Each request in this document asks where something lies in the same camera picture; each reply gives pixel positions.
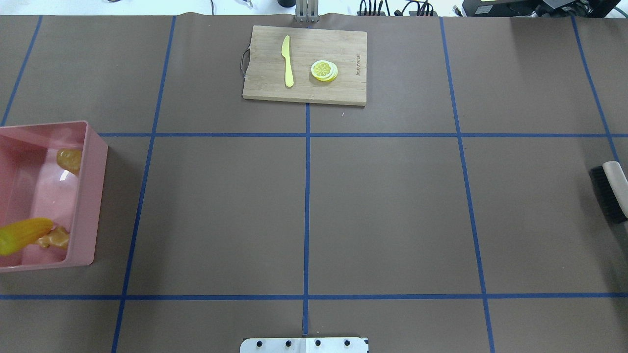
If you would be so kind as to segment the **yellow toy lemon slices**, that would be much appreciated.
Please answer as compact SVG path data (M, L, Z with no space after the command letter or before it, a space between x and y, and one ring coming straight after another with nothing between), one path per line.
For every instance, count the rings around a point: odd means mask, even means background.
M339 69L333 62L317 60L310 69L311 75L320 82L332 82L339 74Z

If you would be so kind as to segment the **yellow toy corn cob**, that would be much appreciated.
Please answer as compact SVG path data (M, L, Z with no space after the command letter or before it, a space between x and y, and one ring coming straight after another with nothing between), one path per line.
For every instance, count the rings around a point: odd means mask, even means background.
M51 219L37 217L17 221L0 228L0 254L12 255L25 246L35 243L54 226Z

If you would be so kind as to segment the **beige brush black bristles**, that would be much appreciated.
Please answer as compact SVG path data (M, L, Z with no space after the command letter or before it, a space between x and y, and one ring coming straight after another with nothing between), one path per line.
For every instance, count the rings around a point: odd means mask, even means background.
M607 221L612 224L628 220L628 181L621 164L612 160L588 171L595 197Z

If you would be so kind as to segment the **yellow plastic toy knife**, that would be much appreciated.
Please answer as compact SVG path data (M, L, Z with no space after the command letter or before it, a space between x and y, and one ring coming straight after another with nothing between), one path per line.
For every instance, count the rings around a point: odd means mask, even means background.
M294 77L291 66L291 36L285 36L281 45L281 56L284 58L284 83L288 88L293 87Z

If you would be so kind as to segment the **bamboo cutting board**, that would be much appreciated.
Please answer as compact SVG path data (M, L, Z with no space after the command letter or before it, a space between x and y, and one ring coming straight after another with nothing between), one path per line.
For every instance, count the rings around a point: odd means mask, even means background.
M289 35L294 85L284 83L281 45ZM310 69L317 60L336 64L332 82L320 82ZM367 33L304 27L253 26L243 97L263 101L367 104Z

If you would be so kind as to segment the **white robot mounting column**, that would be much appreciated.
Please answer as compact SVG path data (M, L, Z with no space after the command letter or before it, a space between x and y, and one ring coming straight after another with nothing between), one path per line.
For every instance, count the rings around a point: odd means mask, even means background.
M243 340L240 353L368 353L367 338L278 337Z

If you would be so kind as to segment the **brown toy potato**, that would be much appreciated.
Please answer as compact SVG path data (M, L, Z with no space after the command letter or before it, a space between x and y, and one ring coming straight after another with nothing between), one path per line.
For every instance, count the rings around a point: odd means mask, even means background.
M82 153L79 149L60 149L56 153L56 163L61 169L79 176L81 155Z

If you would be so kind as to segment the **pink plastic bin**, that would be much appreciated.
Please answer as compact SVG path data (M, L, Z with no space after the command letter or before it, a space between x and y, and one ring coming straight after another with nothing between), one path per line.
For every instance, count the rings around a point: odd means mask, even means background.
M57 165L60 149L81 150L79 176ZM107 152L85 121L1 128L1 225L44 217L70 233L67 250L34 243L3 255L3 273L94 261Z

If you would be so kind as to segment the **toy ginger root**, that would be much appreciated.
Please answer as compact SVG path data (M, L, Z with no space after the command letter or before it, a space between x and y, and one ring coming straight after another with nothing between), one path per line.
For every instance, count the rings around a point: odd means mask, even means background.
M36 244L45 249L54 247L61 250L67 250L69 240L69 231L63 226L58 226L51 230L48 234L37 239Z

